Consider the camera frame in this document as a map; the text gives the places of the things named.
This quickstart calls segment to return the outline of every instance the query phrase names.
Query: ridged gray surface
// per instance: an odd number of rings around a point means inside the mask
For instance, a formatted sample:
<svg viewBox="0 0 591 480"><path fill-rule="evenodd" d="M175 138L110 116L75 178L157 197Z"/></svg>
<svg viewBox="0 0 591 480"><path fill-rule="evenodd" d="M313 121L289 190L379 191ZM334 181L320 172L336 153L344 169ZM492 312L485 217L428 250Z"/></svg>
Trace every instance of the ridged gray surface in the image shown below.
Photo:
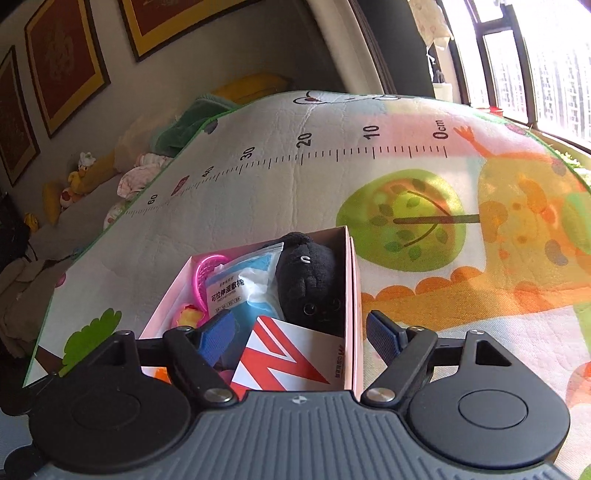
<svg viewBox="0 0 591 480"><path fill-rule="evenodd" d="M239 407L204 414L182 445L145 468L99 477L48 465L35 480L567 480L550 465L461 470L414 443L392 412L362 407L349 392L303 396L251 392Z"/></svg>
<svg viewBox="0 0 591 480"><path fill-rule="evenodd" d="M29 417L11 417L0 410L0 470L4 468L4 460L17 448L30 445Z"/></svg>

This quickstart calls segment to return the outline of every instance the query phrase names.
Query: metal screw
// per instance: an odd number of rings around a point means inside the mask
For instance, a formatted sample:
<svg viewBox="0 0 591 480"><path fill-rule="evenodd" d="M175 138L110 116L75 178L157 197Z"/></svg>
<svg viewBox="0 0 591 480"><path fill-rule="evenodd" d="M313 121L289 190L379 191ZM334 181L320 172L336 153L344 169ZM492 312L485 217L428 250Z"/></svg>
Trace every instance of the metal screw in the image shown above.
<svg viewBox="0 0 591 480"><path fill-rule="evenodd" d="M367 393L365 395L371 401L374 401L377 403L387 403L387 402L392 401L393 399L396 398L396 393L394 393L389 388L382 388L382 387L371 388L370 390L367 391Z"/></svg>
<svg viewBox="0 0 591 480"><path fill-rule="evenodd" d="M211 403L226 403L233 398L234 394L225 388L210 388L205 392L205 400Z"/></svg>

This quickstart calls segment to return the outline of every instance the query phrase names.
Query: plush cat eye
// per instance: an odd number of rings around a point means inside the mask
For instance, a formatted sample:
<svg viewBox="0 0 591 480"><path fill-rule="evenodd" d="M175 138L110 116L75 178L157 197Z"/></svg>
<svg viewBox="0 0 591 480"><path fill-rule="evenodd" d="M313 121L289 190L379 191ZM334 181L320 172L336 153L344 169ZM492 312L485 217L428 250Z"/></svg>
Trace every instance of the plush cat eye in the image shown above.
<svg viewBox="0 0 591 480"><path fill-rule="evenodd" d="M313 303L306 303L304 305L304 313L308 317L311 317L312 315L314 315L316 313L316 305L314 305Z"/></svg>

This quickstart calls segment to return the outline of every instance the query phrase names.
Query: red and white card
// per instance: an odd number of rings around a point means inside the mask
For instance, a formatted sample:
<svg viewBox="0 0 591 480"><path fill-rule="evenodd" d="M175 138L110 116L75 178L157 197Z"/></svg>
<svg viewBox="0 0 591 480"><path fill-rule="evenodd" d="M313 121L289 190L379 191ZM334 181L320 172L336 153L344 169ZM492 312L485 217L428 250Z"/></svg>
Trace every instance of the red and white card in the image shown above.
<svg viewBox="0 0 591 480"><path fill-rule="evenodd" d="M342 390L345 340L267 316L256 319L230 386L247 390Z"/></svg>

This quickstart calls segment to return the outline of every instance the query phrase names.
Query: white wall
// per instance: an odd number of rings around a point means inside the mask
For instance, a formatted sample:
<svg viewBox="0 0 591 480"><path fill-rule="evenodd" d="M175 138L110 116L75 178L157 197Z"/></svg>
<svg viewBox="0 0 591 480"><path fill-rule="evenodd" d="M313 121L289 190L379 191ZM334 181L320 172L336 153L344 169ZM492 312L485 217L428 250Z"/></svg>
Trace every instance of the white wall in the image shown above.
<svg viewBox="0 0 591 480"><path fill-rule="evenodd" d="M257 72L290 77L296 88L342 90L330 55L307 11L294 0L263 0L210 22L136 63L117 0L90 0L111 85L49 139L27 62L24 27L43 0L25 0L0 24L0 58L11 45L41 154L14 188L0 168L0 188L22 213L44 222L41 188L65 181L72 158L110 152L118 137L144 113L187 106L200 93Z"/></svg>
<svg viewBox="0 0 591 480"><path fill-rule="evenodd" d="M441 72L447 83L452 84L453 103L461 103L460 87L457 82L456 69L453 66L452 54L449 52L449 46L445 50L437 49L437 58Z"/></svg>

